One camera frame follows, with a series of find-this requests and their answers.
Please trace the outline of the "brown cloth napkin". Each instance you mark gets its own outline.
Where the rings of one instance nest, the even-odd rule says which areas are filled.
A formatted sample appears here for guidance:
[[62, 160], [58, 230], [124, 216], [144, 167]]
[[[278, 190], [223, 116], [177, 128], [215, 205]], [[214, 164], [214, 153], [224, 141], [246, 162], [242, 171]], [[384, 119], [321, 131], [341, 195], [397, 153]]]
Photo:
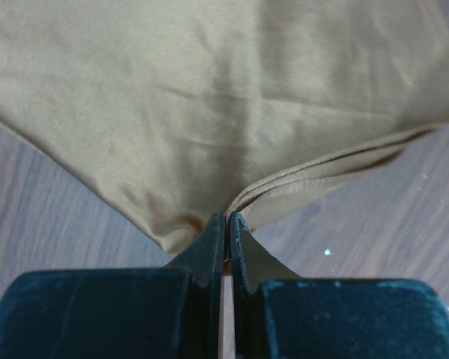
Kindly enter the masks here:
[[449, 1], [0, 1], [0, 124], [175, 255], [449, 124]]

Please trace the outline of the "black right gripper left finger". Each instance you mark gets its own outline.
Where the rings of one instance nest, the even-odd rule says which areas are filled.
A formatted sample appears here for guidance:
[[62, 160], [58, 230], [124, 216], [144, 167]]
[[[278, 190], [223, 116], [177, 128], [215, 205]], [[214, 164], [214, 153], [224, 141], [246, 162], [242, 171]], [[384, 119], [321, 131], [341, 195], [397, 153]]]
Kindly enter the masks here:
[[160, 268], [20, 275], [0, 300], [0, 358], [220, 358], [224, 222]]

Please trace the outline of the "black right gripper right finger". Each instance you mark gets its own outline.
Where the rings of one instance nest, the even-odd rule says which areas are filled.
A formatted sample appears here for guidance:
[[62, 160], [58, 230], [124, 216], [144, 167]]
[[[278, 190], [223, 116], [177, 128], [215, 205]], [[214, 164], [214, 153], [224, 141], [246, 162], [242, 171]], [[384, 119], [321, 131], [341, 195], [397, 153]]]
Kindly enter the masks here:
[[238, 358], [449, 358], [449, 314], [419, 280], [305, 278], [229, 219]]

